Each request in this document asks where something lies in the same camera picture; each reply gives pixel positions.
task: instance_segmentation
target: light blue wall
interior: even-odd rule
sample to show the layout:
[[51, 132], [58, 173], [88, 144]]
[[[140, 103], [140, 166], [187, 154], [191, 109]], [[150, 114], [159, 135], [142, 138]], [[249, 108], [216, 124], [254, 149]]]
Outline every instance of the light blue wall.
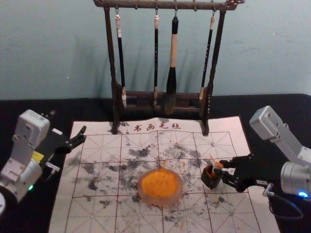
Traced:
[[[311, 94], [310, 9], [309, 0], [246, 0], [227, 12], [214, 94]], [[114, 9], [110, 13], [120, 80]], [[120, 9], [127, 90], [153, 89], [154, 14]], [[163, 91], [173, 15], [159, 10]], [[210, 17], [210, 11], [178, 11], [180, 92], [199, 91]], [[1, 0], [0, 80], [3, 100], [110, 97], [103, 9], [92, 0]]]

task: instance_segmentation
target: blue led light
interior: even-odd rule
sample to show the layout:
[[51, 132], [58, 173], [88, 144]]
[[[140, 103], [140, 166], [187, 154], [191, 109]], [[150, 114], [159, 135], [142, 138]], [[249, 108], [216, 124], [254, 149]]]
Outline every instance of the blue led light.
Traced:
[[308, 197], [308, 194], [305, 193], [305, 192], [299, 192], [298, 195], [303, 197], [303, 198], [307, 198]]

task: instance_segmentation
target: calligraphy brush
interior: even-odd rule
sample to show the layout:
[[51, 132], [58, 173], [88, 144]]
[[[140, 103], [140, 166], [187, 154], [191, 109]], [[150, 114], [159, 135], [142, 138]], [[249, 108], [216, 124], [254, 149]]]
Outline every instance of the calligraphy brush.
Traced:
[[159, 27], [159, 16], [155, 15], [155, 84], [154, 84], [154, 107], [156, 107], [157, 99], [157, 47], [158, 47], [158, 27]]
[[120, 69], [121, 69], [121, 86], [122, 86], [122, 103], [126, 108], [126, 92], [125, 92], [125, 79], [124, 79], [124, 63], [123, 63], [123, 50], [122, 50], [122, 37], [121, 37], [121, 18], [119, 14], [116, 14], [116, 25], [118, 34], [118, 47], [119, 47], [119, 58], [120, 58]]
[[176, 55], [177, 55], [178, 18], [172, 20], [171, 64], [166, 83], [165, 113], [172, 114], [176, 106]]
[[201, 90], [200, 90], [200, 95], [199, 95], [200, 102], [202, 101], [202, 98], [203, 98], [203, 89], [204, 89], [204, 82], [205, 82], [207, 63], [208, 63], [208, 57], [209, 57], [209, 48], [210, 48], [210, 42], [212, 39], [214, 22], [215, 22], [214, 14], [215, 13], [213, 12], [213, 16], [210, 19], [210, 27], [209, 27], [209, 35], [208, 35], [207, 49], [206, 49], [206, 55], [205, 55], [205, 63], [204, 63], [204, 69], [203, 69], [202, 84], [201, 84]]

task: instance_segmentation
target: round ink dish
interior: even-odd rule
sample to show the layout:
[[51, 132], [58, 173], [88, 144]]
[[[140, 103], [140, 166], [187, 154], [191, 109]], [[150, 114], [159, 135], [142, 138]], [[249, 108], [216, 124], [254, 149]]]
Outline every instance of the round ink dish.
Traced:
[[147, 204], [174, 204], [182, 192], [183, 184], [179, 175], [165, 168], [148, 171], [138, 180], [138, 195]]

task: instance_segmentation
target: black table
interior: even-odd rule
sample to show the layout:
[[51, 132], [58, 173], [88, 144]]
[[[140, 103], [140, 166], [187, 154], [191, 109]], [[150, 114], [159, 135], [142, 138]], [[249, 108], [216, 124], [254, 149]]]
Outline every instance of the black table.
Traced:
[[[283, 122], [288, 123], [293, 134], [306, 147], [311, 148], [311, 97], [302, 94], [290, 95], [253, 95], [253, 96], [222, 96], [214, 97], [211, 118], [240, 115], [245, 133], [252, 152], [258, 156], [272, 156], [275, 163], [286, 161], [285, 156], [270, 142], [262, 141], [249, 126], [249, 119], [256, 110], [270, 105]], [[77, 99], [77, 100], [13, 100], [0, 101], [0, 168], [4, 166], [10, 155], [13, 142], [12, 135], [18, 116], [27, 109], [38, 113], [48, 113], [57, 110], [52, 119], [52, 126], [70, 135], [72, 123], [80, 121], [111, 121], [111, 100], [107, 99]], [[143, 120], [155, 117], [152, 112], [126, 113], [122, 120]], [[197, 114], [174, 114], [171, 118], [198, 119]], [[54, 159], [62, 166], [65, 157], [58, 155]], [[44, 233], [48, 232], [53, 204], [57, 193], [60, 176], [54, 177], [49, 183], [36, 183], [32, 191], [13, 211], [12, 216], [3, 216], [0, 224], [1, 233]], [[279, 228], [284, 233], [311, 231], [311, 206], [292, 195], [285, 195], [293, 201], [304, 213], [299, 221], [278, 220]], [[282, 203], [274, 203], [277, 213], [290, 214]]]

